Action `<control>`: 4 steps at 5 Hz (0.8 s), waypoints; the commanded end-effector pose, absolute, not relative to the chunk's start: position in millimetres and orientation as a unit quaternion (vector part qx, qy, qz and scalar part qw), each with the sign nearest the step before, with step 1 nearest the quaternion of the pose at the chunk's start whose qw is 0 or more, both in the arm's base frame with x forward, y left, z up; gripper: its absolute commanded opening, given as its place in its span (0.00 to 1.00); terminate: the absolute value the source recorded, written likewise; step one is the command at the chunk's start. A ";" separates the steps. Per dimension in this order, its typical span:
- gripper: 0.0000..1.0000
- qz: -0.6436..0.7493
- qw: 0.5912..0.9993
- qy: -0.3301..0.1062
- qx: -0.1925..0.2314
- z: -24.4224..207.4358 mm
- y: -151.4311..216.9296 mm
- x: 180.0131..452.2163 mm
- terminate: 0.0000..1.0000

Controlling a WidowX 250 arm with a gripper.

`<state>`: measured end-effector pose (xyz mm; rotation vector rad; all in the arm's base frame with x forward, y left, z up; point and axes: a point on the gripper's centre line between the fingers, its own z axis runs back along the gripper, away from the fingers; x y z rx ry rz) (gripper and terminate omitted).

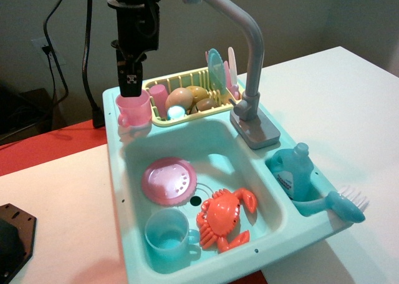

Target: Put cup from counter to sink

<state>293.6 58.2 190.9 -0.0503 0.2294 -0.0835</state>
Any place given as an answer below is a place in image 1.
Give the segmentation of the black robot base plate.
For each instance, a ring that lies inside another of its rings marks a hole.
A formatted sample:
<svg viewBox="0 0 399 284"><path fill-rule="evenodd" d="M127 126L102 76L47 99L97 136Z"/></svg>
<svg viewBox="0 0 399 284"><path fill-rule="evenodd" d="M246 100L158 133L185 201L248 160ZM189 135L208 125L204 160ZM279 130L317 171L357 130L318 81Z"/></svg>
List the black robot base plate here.
<svg viewBox="0 0 399 284"><path fill-rule="evenodd" d="M1 283L10 283L32 257L36 222L11 203L1 206Z"/></svg>

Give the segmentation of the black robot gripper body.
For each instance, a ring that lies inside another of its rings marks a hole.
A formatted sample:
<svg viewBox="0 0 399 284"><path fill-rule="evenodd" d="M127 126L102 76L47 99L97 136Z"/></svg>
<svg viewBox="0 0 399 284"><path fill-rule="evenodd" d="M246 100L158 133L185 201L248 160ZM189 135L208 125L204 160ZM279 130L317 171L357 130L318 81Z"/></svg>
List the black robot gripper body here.
<svg viewBox="0 0 399 284"><path fill-rule="evenodd" d="M142 62L159 45L160 0L107 0L117 12L118 39L113 45L129 62Z"/></svg>

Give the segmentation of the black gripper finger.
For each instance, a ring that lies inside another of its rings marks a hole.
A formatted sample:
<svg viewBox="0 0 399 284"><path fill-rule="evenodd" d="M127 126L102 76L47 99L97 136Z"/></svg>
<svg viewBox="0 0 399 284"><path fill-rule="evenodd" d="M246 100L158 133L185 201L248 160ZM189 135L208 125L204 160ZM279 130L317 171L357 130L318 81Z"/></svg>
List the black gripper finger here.
<svg viewBox="0 0 399 284"><path fill-rule="evenodd" d="M122 97L139 97L142 94L142 63L125 59L121 51L116 52L118 85Z"/></svg>

